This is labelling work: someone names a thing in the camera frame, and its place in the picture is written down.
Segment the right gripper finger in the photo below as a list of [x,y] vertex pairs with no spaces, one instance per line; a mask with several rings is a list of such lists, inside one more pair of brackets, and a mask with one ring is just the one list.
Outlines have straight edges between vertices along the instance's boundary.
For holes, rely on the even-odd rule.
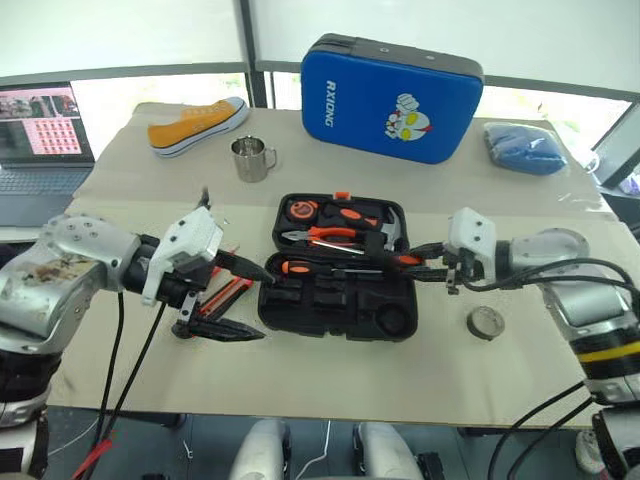
[[425,283],[446,283],[449,270],[433,269],[430,267],[409,267],[405,269],[405,274],[415,281]]
[[437,259],[445,254],[445,247],[442,242],[430,242],[410,249],[407,254],[419,259]]

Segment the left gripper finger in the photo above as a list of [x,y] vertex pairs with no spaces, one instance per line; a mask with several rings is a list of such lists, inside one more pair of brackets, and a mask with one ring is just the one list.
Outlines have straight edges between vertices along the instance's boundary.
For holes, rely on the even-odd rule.
[[201,337],[218,342],[247,342],[265,338],[263,332],[226,318],[218,321],[190,320],[187,323],[176,322],[171,331],[180,339]]
[[276,278],[262,266],[244,257],[224,250],[219,250],[215,256],[215,265],[228,270],[232,275],[272,285]]

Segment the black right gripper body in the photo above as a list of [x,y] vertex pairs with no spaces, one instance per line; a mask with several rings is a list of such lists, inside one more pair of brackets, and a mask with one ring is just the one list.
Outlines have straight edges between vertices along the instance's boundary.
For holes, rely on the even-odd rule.
[[459,286],[474,274],[475,254],[466,247],[443,243],[442,264],[446,267],[445,286],[449,295],[458,295]]

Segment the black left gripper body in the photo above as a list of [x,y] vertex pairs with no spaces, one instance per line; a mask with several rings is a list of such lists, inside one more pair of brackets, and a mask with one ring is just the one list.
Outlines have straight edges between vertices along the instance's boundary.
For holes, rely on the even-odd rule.
[[212,279],[216,261],[196,261],[186,272],[175,269],[165,273],[158,289],[158,300],[177,310],[173,330],[188,330],[197,315],[199,298]]

